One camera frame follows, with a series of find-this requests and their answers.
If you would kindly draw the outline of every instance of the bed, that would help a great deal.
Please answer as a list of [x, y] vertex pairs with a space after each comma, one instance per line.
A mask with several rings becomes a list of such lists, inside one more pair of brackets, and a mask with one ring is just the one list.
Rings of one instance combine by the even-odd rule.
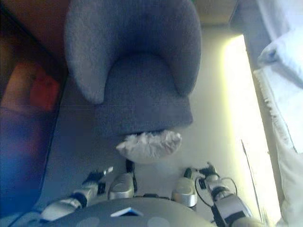
[[254, 72], [267, 103], [284, 201], [278, 226], [303, 223], [303, 1], [257, 0], [271, 39]]
[[257, 0], [257, 3], [272, 41], [303, 25], [302, 0]]

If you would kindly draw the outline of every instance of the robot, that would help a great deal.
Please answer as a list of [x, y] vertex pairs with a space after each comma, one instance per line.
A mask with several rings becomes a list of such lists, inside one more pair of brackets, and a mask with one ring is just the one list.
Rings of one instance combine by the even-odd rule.
[[90, 173], [82, 188], [47, 206], [41, 220], [46, 226], [214, 226], [195, 212], [199, 194], [193, 172], [198, 171], [204, 176], [196, 179], [200, 188], [208, 190], [214, 202], [211, 209], [217, 226], [265, 226], [252, 217], [248, 206], [223, 183], [210, 163], [200, 170], [186, 169], [171, 198], [156, 194], [134, 196], [137, 189], [134, 163], [127, 160], [126, 169], [111, 184], [107, 201], [91, 205], [104, 192], [105, 184], [100, 180], [113, 171], [112, 167]]

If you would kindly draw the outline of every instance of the armchair seat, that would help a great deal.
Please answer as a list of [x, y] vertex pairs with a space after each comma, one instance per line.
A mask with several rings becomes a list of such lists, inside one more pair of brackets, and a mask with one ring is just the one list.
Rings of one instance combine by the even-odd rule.
[[177, 92], [166, 62], [148, 53], [128, 55], [113, 65], [104, 102], [95, 109], [101, 136], [164, 130], [193, 120], [188, 97]]

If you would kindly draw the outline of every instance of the bright light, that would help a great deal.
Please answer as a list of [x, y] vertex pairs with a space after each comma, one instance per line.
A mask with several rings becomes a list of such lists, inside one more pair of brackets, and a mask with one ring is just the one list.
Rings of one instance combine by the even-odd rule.
[[244, 143], [253, 170], [262, 219], [267, 217], [268, 224], [275, 224], [281, 213], [243, 35], [226, 45], [224, 80], [235, 139], [237, 143], [240, 140]]

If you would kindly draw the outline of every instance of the gray armchair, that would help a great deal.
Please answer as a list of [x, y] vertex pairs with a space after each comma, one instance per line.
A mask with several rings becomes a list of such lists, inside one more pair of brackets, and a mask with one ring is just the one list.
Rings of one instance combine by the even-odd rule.
[[73, 0], [65, 51], [101, 136], [192, 122], [201, 27], [190, 0]]

